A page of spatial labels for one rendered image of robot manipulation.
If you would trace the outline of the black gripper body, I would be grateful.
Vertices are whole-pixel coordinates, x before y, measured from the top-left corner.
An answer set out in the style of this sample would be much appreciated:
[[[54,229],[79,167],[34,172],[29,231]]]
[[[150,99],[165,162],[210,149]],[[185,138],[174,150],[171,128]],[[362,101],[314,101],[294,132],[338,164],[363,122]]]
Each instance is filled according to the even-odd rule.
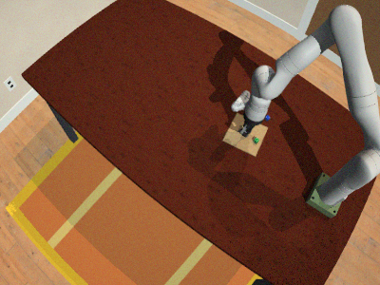
[[[247,118],[247,116],[245,115],[245,109],[244,109],[244,112],[243,112],[243,118],[244,118],[244,120],[245,120],[245,124],[244,124],[244,126],[245,126],[245,125],[248,125],[246,129],[250,129],[252,125],[259,125],[259,124],[261,124],[261,123],[263,122],[263,120],[264,120],[264,119],[263,119],[262,121],[259,121],[259,122],[251,121],[251,120],[250,120],[249,118]]]

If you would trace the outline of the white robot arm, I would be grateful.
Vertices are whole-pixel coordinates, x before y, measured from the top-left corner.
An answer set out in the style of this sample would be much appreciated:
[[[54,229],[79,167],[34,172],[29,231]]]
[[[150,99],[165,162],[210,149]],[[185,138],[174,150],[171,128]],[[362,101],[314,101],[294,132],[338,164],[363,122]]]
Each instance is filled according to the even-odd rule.
[[[247,118],[254,122],[262,121],[271,100],[284,90],[295,75],[334,44],[342,63],[349,110],[363,131],[365,146],[321,185],[319,197],[332,206],[345,200],[350,193],[380,173],[377,93],[365,51],[362,20],[354,7],[340,5],[332,9],[328,19],[316,31],[275,61],[275,72],[270,66],[259,66],[252,76],[251,95],[249,91],[243,91],[231,106],[235,112],[244,110],[246,106]]]

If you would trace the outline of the tan square mat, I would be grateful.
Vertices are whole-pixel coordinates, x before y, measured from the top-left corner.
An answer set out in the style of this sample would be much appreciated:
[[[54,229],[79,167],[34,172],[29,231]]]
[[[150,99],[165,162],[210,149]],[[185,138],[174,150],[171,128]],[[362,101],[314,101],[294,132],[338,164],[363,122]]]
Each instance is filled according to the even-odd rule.
[[[256,125],[249,136],[245,138],[238,132],[244,128],[244,121],[243,115],[237,113],[222,141],[255,157],[268,127],[262,124]],[[259,139],[258,143],[254,143],[255,138]]]

